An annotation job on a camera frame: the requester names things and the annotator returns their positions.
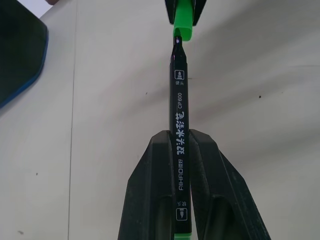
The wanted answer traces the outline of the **dark mat with blue edge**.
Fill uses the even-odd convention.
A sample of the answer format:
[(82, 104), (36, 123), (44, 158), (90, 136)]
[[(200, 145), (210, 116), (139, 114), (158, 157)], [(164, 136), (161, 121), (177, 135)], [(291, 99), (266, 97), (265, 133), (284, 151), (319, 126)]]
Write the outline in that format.
[(0, 109), (40, 76), (48, 27), (18, 0), (0, 0)]

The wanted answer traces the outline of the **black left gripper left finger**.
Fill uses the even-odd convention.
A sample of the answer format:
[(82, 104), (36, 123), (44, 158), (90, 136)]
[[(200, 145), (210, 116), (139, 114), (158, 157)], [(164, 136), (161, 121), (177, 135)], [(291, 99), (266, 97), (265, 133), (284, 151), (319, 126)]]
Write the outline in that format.
[(126, 187), (117, 240), (174, 240), (176, 191), (170, 134), (154, 135)]

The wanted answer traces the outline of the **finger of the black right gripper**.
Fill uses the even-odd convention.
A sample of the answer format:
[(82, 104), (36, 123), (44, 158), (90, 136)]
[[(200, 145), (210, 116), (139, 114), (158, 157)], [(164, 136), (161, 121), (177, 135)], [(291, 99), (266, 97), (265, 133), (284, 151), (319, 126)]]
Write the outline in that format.
[(175, 21), (178, 0), (164, 0), (164, 2), (165, 2), (169, 23), (173, 25)]
[(201, 14), (203, 12), (203, 9), (205, 7), (207, 0), (191, 0), (192, 3), (192, 25), (196, 26)]

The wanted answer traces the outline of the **black marker with white print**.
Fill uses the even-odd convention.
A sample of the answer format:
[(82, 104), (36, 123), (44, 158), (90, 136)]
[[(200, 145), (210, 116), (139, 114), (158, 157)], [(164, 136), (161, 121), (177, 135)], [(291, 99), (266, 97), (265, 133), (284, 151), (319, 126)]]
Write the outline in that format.
[(175, 186), (174, 240), (191, 240), (188, 64), (181, 36), (170, 58), (169, 131)]

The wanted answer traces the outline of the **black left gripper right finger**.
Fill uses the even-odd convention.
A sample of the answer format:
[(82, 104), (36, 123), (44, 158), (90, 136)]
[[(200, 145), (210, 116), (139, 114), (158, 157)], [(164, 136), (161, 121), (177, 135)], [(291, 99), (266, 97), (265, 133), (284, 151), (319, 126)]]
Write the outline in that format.
[(208, 134), (189, 131), (189, 159), (198, 240), (271, 240), (246, 181)]

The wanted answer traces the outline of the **green marker cap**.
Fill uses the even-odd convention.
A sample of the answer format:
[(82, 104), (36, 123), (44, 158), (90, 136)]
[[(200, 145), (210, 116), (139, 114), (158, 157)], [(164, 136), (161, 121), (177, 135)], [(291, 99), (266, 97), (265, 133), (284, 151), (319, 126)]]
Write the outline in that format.
[(190, 41), (193, 33), (193, 17), (192, 0), (178, 0), (173, 23), (173, 36), (180, 36), (184, 42)]

